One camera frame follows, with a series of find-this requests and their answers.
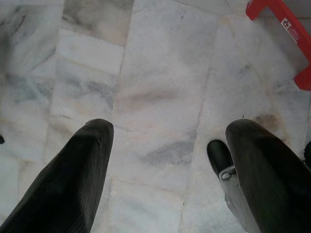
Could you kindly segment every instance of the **white marble tile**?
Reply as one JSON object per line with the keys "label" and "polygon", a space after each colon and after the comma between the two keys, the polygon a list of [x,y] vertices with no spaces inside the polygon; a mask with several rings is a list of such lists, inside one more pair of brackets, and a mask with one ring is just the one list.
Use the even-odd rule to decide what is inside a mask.
{"label": "white marble tile", "polygon": [[21,199],[26,193],[27,189],[34,182],[40,171],[45,167],[42,162],[27,162],[20,163],[20,170],[18,176],[18,197]]}
{"label": "white marble tile", "polygon": [[[234,30],[235,24],[240,31]],[[244,232],[227,208],[224,192],[208,161],[206,147],[210,140],[225,141],[227,125],[243,117],[261,121],[274,133],[283,133],[277,127],[260,76],[247,59],[247,55],[250,60],[255,58],[252,53],[259,46],[259,30],[260,25],[249,27],[239,17],[223,19],[218,28],[192,157],[182,233]]]}
{"label": "white marble tile", "polygon": [[5,220],[19,201],[19,164],[15,158],[0,153],[0,222]]}
{"label": "white marble tile", "polygon": [[55,53],[62,6],[0,8],[0,72],[25,76]]}
{"label": "white marble tile", "polygon": [[[244,16],[246,6],[250,0],[227,0],[232,9],[238,15]],[[311,2],[306,0],[283,0],[296,17],[310,18],[311,17]],[[264,9],[260,14],[261,17],[273,17],[274,14],[268,9]]]}
{"label": "white marble tile", "polygon": [[62,5],[64,0],[0,0],[0,5]]}
{"label": "white marble tile", "polygon": [[[229,59],[225,62],[225,66],[232,66],[238,57],[245,60],[245,68],[251,68],[250,70],[253,70],[252,72],[263,86],[263,90],[258,90],[258,94],[250,92],[245,96],[256,97],[257,101],[263,101],[262,103],[266,100],[270,102],[270,110],[266,109],[260,114],[258,112],[258,116],[252,116],[252,119],[263,123],[268,129],[272,128],[269,130],[281,137],[300,156],[306,134],[310,93],[299,90],[293,79],[307,66],[306,59],[276,19],[267,18],[251,22],[246,17],[231,16],[223,18],[222,24],[230,31],[227,33],[227,38],[222,39],[223,44],[230,44],[227,41],[233,40],[238,51],[238,54],[232,58],[230,57],[234,52],[231,49],[224,52],[227,54],[226,59]],[[242,111],[240,108],[243,108],[246,103],[236,111]]]}
{"label": "white marble tile", "polygon": [[265,28],[258,70],[272,92],[289,147],[302,156],[311,93],[299,90],[294,77],[307,67],[308,62],[276,19],[266,19]]}
{"label": "white marble tile", "polygon": [[6,75],[0,105],[0,132],[5,144],[0,147],[0,154],[42,161],[54,78],[54,58],[29,75]]}
{"label": "white marble tile", "polygon": [[5,87],[5,74],[0,73],[0,103]]}
{"label": "white marble tile", "polygon": [[184,205],[180,233],[244,233],[237,219],[227,208],[225,194],[206,154],[207,138],[198,135],[192,158],[188,195]]}
{"label": "white marble tile", "polygon": [[220,16],[230,15],[233,13],[233,10],[231,9],[230,5],[226,0],[175,0],[175,1]]}
{"label": "white marble tile", "polygon": [[65,59],[57,61],[53,116],[89,121],[111,119],[118,77],[98,72]]}
{"label": "white marble tile", "polygon": [[113,179],[111,189],[111,233],[179,232],[179,195],[118,179]]}
{"label": "white marble tile", "polygon": [[57,53],[78,64],[116,75],[123,59],[123,47],[67,30],[60,30]]}
{"label": "white marble tile", "polygon": [[46,145],[50,161],[70,137],[91,119],[111,120],[117,76],[58,58],[57,79]]}
{"label": "white marble tile", "polygon": [[134,0],[66,0],[62,28],[125,46]]}
{"label": "white marble tile", "polygon": [[115,143],[108,170],[183,193],[217,18],[166,0],[138,0],[134,12],[113,111]]}

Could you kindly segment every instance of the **white label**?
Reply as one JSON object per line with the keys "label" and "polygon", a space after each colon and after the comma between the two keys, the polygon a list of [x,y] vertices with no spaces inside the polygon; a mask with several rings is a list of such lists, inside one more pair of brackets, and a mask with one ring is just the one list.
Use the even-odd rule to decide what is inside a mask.
{"label": "white label", "polygon": [[281,22],[281,24],[283,25],[283,27],[288,30],[292,24],[290,23],[290,21],[287,18],[284,18]]}

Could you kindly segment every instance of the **red plastic frame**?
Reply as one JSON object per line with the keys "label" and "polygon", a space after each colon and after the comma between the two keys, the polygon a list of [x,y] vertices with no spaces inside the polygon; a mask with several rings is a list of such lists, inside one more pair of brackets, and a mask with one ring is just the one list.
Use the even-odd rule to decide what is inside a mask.
{"label": "red plastic frame", "polygon": [[246,14],[251,20],[254,20],[265,7],[269,7],[276,15],[308,59],[308,67],[298,74],[294,80],[300,89],[311,91],[311,37],[282,0],[252,0],[247,5]]}

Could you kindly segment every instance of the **marble tile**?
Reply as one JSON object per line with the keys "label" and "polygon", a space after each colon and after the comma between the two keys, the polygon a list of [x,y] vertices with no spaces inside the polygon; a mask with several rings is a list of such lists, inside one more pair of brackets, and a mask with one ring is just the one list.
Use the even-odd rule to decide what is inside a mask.
{"label": "marble tile", "polygon": [[175,1],[220,16],[230,15],[233,13],[233,10],[231,9],[230,5],[226,0],[175,0]]}
{"label": "marble tile", "polygon": [[0,0],[0,5],[62,5],[65,0]]}
{"label": "marble tile", "polygon": [[198,135],[183,208],[180,233],[244,233],[238,220],[227,208],[225,194],[213,172],[206,154],[207,138]]}
{"label": "marble tile", "polygon": [[[246,6],[250,0],[227,0],[236,14],[244,16]],[[296,17],[310,18],[311,2],[306,0],[283,0]],[[262,17],[273,17],[274,14],[269,9],[264,9],[261,13]]]}
{"label": "marble tile", "polygon": [[116,75],[79,66],[63,58],[57,60],[56,75],[45,162],[89,120],[111,120],[118,81]]}
{"label": "marble tile", "polygon": [[57,54],[92,69],[118,75],[123,47],[87,35],[60,30]]}
{"label": "marble tile", "polygon": [[179,195],[118,179],[111,189],[111,233],[178,233],[183,206]]}
{"label": "marble tile", "polygon": [[[245,17],[231,16],[223,18],[222,24],[228,30],[228,36],[223,39],[223,44],[229,44],[227,40],[231,37],[239,52],[235,57],[226,61],[226,66],[234,64],[238,60],[237,57],[245,60],[247,64],[245,68],[255,73],[263,87],[262,91],[258,90],[259,96],[264,93],[263,97],[253,93],[245,96],[256,97],[258,101],[263,100],[262,103],[270,102],[268,109],[258,116],[252,116],[251,119],[264,124],[298,156],[301,156],[306,134],[310,93],[299,90],[293,78],[307,66],[306,59],[276,19],[267,18],[251,22]],[[227,59],[231,56],[230,54],[234,54],[230,49],[226,53]]]}
{"label": "marble tile", "polygon": [[266,30],[259,49],[260,73],[272,92],[288,145],[301,157],[311,93],[299,90],[293,78],[307,67],[308,61],[276,19],[266,19]]}
{"label": "marble tile", "polygon": [[66,0],[62,28],[125,46],[134,0]]}
{"label": "marble tile", "polygon": [[108,171],[183,193],[217,18],[166,0],[138,0],[133,10]]}
{"label": "marble tile", "polygon": [[0,103],[5,87],[5,74],[0,73]]}
{"label": "marble tile", "polygon": [[21,199],[27,189],[34,182],[40,171],[45,167],[42,162],[20,162],[20,170],[18,176],[18,197]]}
{"label": "marble tile", "polygon": [[0,105],[0,154],[42,161],[55,79],[54,58],[26,76],[6,75]]}
{"label": "marble tile", "polygon": [[25,76],[55,53],[62,6],[0,8],[0,73]]}
{"label": "marble tile", "polygon": [[19,201],[19,164],[15,158],[0,155],[0,222],[5,220]]}
{"label": "marble tile", "polygon": [[[235,23],[244,29],[233,31]],[[222,20],[217,30],[182,214],[182,233],[244,232],[227,208],[224,192],[208,161],[208,141],[215,138],[225,141],[227,125],[243,117],[261,121],[274,133],[283,133],[274,125],[266,124],[270,119],[278,121],[258,72],[246,59],[247,55],[250,60],[255,57],[251,51],[244,53],[243,50],[245,47],[256,52],[260,31],[260,25],[257,26],[245,30],[247,21],[231,17]]]}

